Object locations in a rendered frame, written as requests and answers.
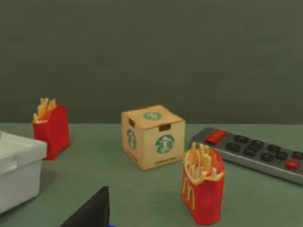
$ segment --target french fries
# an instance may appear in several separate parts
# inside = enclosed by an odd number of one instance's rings
[[[224,172],[217,173],[216,164],[218,161],[216,153],[207,145],[199,144],[197,149],[196,143],[192,143],[185,161],[188,177],[195,182],[204,180],[218,181],[224,175]]]
[[[49,101],[48,98],[40,98],[40,105],[37,108],[37,113],[33,115],[33,122],[34,123],[45,123],[47,122],[45,118],[47,113],[50,113],[54,108],[56,108],[56,100],[52,99]]]

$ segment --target starbucks logo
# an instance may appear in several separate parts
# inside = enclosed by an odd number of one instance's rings
[[[127,130],[127,142],[128,145],[131,149],[136,149],[137,146],[137,140],[136,140],[136,136],[134,135],[134,132],[132,130]]]
[[[162,115],[157,112],[147,112],[147,113],[143,114],[143,117],[148,120],[156,121],[156,120],[159,120],[162,117]]]
[[[156,151],[160,154],[166,154],[173,148],[174,143],[175,139],[171,135],[161,136],[156,142]]]

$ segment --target box handle hole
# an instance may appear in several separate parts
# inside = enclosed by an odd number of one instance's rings
[[[167,131],[170,130],[170,124],[164,124],[159,126],[159,131]]]
[[[128,122],[129,122],[130,126],[132,126],[134,128],[134,122],[133,122],[133,120],[132,119],[128,119]]]

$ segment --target box lid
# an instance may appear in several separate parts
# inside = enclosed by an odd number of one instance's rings
[[[143,130],[184,121],[162,105],[141,107],[124,111],[122,114],[134,121]]]
[[[0,131],[0,173],[41,160],[46,151],[45,142]]]

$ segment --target toy french fries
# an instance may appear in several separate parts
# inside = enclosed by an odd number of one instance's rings
[[[183,159],[182,200],[198,225],[220,220],[225,169],[219,153],[196,143]]]
[[[47,143],[45,159],[55,159],[70,145],[67,110],[65,106],[57,106],[55,99],[51,101],[48,98],[40,99],[32,124],[35,139]]]

